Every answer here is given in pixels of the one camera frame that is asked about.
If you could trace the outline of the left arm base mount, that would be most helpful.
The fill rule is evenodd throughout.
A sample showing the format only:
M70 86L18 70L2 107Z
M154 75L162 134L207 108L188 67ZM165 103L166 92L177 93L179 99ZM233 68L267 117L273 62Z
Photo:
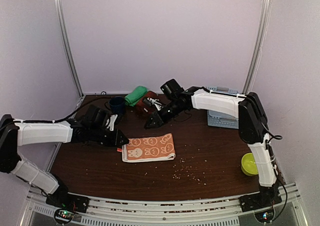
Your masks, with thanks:
M67 202L59 203L53 196L46 196L46 203L57 208L53 219L59 225L69 224L79 213L86 213L89 201L88 197L68 194Z

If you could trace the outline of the light blue plastic basket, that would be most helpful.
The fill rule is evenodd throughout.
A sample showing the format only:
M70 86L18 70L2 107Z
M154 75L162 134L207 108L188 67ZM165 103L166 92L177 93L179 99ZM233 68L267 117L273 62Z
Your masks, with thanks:
M207 87L208 90L215 93L226 93L231 95L237 95L239 92L234 89L229 89L225 87ZM212 127L238 129L239 120L231 115L220 113L217 111L208 110L207 111L207 124Z

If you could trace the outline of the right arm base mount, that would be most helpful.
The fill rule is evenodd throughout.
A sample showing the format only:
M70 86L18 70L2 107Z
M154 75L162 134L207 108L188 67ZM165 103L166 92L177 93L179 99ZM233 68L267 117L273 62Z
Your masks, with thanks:
M279 195L265 201L261 192L239 198L242 212L254 211L255 219L263 224L271 223L276 218L275 205L281 202L282 198Z

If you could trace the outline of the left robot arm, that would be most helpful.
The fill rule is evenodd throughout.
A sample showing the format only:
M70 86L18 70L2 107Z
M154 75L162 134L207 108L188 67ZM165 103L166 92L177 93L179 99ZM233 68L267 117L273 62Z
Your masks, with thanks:
M117 118L117 114L110 115L94 105L90 105L79 119L18 120L5 114L0 120L0 171L40 188L61 208L67 208L72 204L67 186L58 177L19 155L18 147L41 143L96 142L120 148L129 140L115 128Z

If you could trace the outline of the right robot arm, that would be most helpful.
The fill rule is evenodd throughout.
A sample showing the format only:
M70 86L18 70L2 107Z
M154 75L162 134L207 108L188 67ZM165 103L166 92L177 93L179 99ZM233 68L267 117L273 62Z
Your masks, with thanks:
M282 136L270 132L268 118L256 93L232 95L198 86L185 90L175 79L167 81L161 90L170 102L150 115L145 129L159 128L179 113L192 109L216 111L236 118L239 137L250 148L258 170L259 193L256 202L266 207L274 201L279 194L280 181L270 142L281 140Z

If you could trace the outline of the orange patterned towel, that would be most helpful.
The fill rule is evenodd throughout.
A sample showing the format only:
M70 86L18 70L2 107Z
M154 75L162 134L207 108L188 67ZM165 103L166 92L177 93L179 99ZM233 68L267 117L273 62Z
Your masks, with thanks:
M173 135L131 138L129 143L117 148L125 163L170 161L176 158Z

